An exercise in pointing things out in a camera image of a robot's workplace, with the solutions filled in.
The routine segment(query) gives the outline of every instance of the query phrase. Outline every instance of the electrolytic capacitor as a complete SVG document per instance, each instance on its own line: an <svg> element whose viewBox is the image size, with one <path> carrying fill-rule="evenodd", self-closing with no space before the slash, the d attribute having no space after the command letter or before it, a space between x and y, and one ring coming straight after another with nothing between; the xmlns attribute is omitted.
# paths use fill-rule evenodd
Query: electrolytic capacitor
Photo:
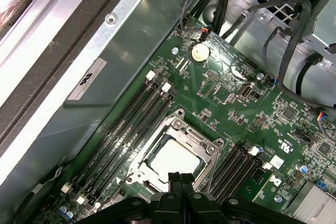
<svg viewBox="0 0 336 224"><path fill-rule="evenodd" d="M308 171L308 167L306 165L302 165L302 164L297 164L295 166L296 170L299 170L302 173L307 173Z"/></svg>
<svg viewBox="0 0 336 224"><path fill-rule="evenodd" d="M69 211L65 213L68 219L72 219L73 216L76 214L76 209L75 208L70 208Z"/></svg>
<svg viewBox="0 0 336 224"><path fill-rule="evenodd" d="M65 206L61 206L59 209L58 209L62 214L65 214L67 212L67 208Z"/></svg>

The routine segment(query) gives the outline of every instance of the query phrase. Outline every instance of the white slot latch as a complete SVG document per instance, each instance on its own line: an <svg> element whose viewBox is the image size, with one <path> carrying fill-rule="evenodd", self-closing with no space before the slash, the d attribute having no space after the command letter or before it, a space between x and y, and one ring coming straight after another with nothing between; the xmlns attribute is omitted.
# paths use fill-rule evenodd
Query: white slot latch
<svg viewBox="0 0 336 224"><path fill-rule="evenodd" d="M168 92L168 90L171 88L172 86L168 83L168 82L166 82L163 86L162 86L162 91L163 92Z"/></svg>
<svg viewBox="0 0 336 224"><path fill-rule="evenodd" d="M146 75L146 79L151 81L151 80L153 80L153 78L155 77L155 75L156 75L156 73L151 70Z"/></svg>

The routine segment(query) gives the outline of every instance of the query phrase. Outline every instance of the chip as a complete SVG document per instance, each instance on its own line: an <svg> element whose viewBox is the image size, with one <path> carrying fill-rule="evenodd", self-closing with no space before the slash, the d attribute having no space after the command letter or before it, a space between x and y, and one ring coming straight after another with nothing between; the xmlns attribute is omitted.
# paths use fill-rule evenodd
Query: chip
<svg viewBox="0 0 336 224"><path fill-rule="evenodd" d="M291 120L291 119L293 118L293 116L295 115L295 110L292 109L291 107L287 107L287 108L283 111L282 115L283 115L284 117L286 117L288 120Z"/></svg>
<svg viewBox="0 0 336 224"><path fill-rule="evenodd" d="M261 126L263 124L262 120L260 118L256 118L253 122L256 126Z"/></svg>
<svg viewBox="0 0 336 224"><path fill-rule="evenodd" d="M293 177L300 180L303 178L303 174L297 170L294 172Z"/></svg>
<svg viewBox="0 0 336 224"><path fill-rule="evenodd" d="M327 155L329 151L330 151L330 145L327 143L322 143L319 148L319 152L322 153L323 155Z"/></svg>

